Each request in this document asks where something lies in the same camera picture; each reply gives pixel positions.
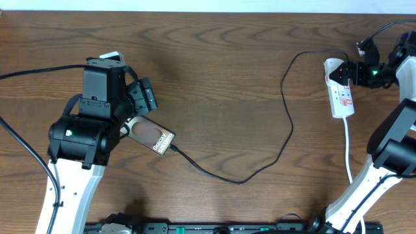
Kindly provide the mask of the Galaxy S25 Ultra smartphone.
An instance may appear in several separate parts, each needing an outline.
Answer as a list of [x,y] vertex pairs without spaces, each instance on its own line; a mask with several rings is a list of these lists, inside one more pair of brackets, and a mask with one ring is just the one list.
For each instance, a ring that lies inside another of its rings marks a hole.
[[144,116],[128,119],[120,132],[159,155],[165,154],[176,136],[173,131]]

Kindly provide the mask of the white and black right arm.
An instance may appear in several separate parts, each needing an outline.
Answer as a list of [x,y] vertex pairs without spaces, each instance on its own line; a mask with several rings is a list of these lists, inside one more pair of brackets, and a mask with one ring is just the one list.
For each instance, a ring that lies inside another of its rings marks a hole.
[[306,227],[308,233],[354,233],[365,213],[404,178],[415,177],[415,32],[397,39],[386,62],[372,38],[357,43],[363,62],[329,58],[324,62],[333,117],[350,111],[350,85],[366,88],[399,87],[399,105],[378,126],[367,144],[367,160],[357,177],[335,202]]

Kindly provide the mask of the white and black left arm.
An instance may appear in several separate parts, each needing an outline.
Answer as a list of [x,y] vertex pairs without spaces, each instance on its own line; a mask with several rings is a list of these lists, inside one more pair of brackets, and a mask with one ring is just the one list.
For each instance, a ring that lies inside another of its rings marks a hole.
[[157,108],[149,79],[138,78],[119,52],[88,58],[83,92],[49,129],[50,158],[37,233],[82,233],[111,151],[128,119]]

